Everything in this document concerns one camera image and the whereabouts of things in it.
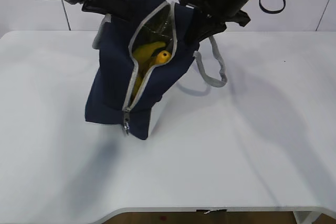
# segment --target navy blue bag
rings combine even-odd
[[[93,123],[121,124],[127,133],[146,140],[153,106],[188,71],[199,43],[184,43],[192,9],[166,0],[126,1],[137,10],[131,22],[116,18],[103,23],[97,42],[100,68],[89,94],[85,118]],[[139,45],[155,42],[148,30],[158,22],[166,26],[160,36],[171,39],[172,58],[152,67],[135,98],[131,98],[139,67],[132,52]]]

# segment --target floor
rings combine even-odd
[[[153,212],[126,213],[105,224],[296,224],[292,212]],[[336,224],[322,215],[314,224]]]

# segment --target zipper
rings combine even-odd
[[[125,110],[124,111],[124,133],[126,135],[130,134],[130,111],[129,110]]]
[[[132,102],[132,104],[130,104],[130,100],[131,100],[131,95],[132,95],[132,91],[133,91],[133,88],[134,88],[134,85],[135,85],[135,81],[136,81],[136,78],[138,76],[138,70],[139,70],[139,63],[138,61],[133,57],[133,53],[132,53],[132,48],[133,48],[133,44],[134,44],[134,41],[137,37],[137,35],[139,34],[141,28],[156,14],[158,13],[161,9],[163,9],[165,6],[167,6],[169,3],[168,2],[163,2],[161,5],[159,5],[153,12],[151,12],[139,25],[139,27],[137,28],[137,30],[135,31],[131,41],[130,41],[130,44],[129,44],[129,53],[130,53],[130,57],[131,59],[133,60],[133,63],[134,63],[134,69],[133,69],[133,72],[132,72],[132,76],[131,76],[131,80],[130,80],[130,84],[128,86],[128,89],[127,89],[127,93],[126,93],[126,98],[125,98],[125,101],[124,101],[124,105],[123,105],[123,112],[124,112],[124,119],[123,119],[123,122],[124,122],[124,132],[129,135],[129,132],[130,132],[130,126],[129,126],[129,123],[130,123],[130,112],[131,110],[136,106],[136,104],[140,101],[141,97],[142,97],[142,94],[147,86],[147,83],[151,77],[151,74],[153,73],[153,70],[156,68],[156,67],[160,67],[160,66],[163,66],[163,65],[166,65],[168,64],[175,56],[175,53],[176,53],[176,49],[177,49],[177,35],[176,35],[176,26],[175,26],[175,2],[172,2],[171,3],[171,8],[170,8],[170,15],[171,15],[171,19],[172,19],[172,30],[173,30],[173,51],[172,51],[172,56],[170,58],[170,60],[168,62],[166,62],[165,64],[162,64],[162,65],[154,65],[152,66],[146,73],[145,77],[143,78],[143,81],[142,81],[142,84],[141,86],[139,87],[139,90]]]

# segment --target gray rope handle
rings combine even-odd
[[[221,76],[222,80],[217,80],[206,74],[204,65],[202,62],[202,54],[200,52],[195,51],[194,57],[196,58],[196,63],[198,66],[199,73],[201,74],[204,81],[212,87],[221,88],[221,87],[224,87],[227,83],[225,63],[224,63],[221,53],[219,52],[218,45],[217,45],[217,42],[214,36],[210,36],[209,40],[212,46],[212,52],[213,52],[214,58],[219,62],[219,65],[220,65],[219,75]]]

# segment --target white zipper tape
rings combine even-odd
[[[133,57],[133,53],[132,53],[132,49],[133,49],[133,44],[135,42],[135,39],[137,38],[141,28],[156,14],[158,13],[161,9],[163,9],[165,6],[167,6],[169,3],[167,1],[164,1],[161,5],[159,5],[155,10],[153,10],[143,21],[141,21],[140,25],[138,26],[138,28],[136,29],[133,37],[130,40],[130,44],[128,46],[128,50],[129,50],[129,55],[134,63],[134,68],[133,68],[133,72],[132,72],[132,76],[130,79],[130,83],[127,89],[127,93],[126,93],[126,97],[124,100],[124,104],[122,107],[122,110],[125,111],[127,110],[127,108],[129,107],[129,103],[131,100],[131,95],[132,95],[132,91],[135,85],[135,81],[136,78],[138,76],[138,71],[139,71],[139,64],[138,61]]]
[[[176,34],[176,26],[175,26],[175,2],[172,2],[171,3],[171,8],[170,8],[170,16],[171,16],[171,20],[172,20],[172,29],[173,29],[173,51],[172,51],[172,56],[170,58],[169,61],[167,61],[166,63],[164,64],[161,64],[161,65],[154,65],[152,66],[146,73],[145,77],[143,78],[143,81],[142,81],[142,84],[141,86],[139,87],[139,90],[137,92],[137,95],[135,96],[134,98],[134,101],[132,102],[132,104],[129,106],[129,109],[132,110],[136,104],[139,102],[140,98],[142,97],[142,94],[147,86],[147,83],[151,77],[151,74],[153,73],[153,70],[156,68],[156,67],[160,67],[160,66],[163,66],[163,65],[166,65],[168,64],[175,56],[176,54],[176,50],[177,50],[177,34]]]

